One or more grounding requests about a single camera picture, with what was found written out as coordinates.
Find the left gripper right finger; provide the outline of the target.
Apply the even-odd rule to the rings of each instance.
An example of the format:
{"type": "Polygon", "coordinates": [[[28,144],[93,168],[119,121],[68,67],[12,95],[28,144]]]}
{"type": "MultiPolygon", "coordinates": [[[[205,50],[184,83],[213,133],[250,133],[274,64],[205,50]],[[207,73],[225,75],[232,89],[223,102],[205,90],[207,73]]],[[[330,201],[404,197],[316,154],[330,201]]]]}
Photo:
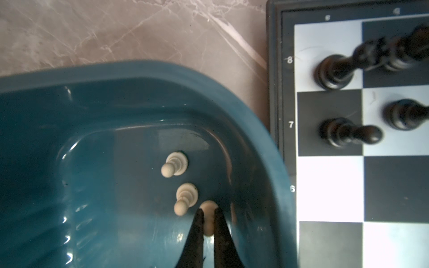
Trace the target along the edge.
{"type": "Polygon", "coordinates": [[[214,210],[215,268],[244,268],[221,208],[214,210]]]}

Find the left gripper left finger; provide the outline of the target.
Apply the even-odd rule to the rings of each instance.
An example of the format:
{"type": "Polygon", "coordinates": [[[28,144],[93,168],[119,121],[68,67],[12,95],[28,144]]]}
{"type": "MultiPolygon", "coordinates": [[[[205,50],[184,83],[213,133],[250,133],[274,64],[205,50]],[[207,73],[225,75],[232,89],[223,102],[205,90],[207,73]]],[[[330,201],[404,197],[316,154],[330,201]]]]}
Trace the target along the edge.
{"type": "Polygon", "coordinates": [[[204,241],[204,213],[202,209],[194,215],[183,252],[176,268],[202,268],[204,241]]]}

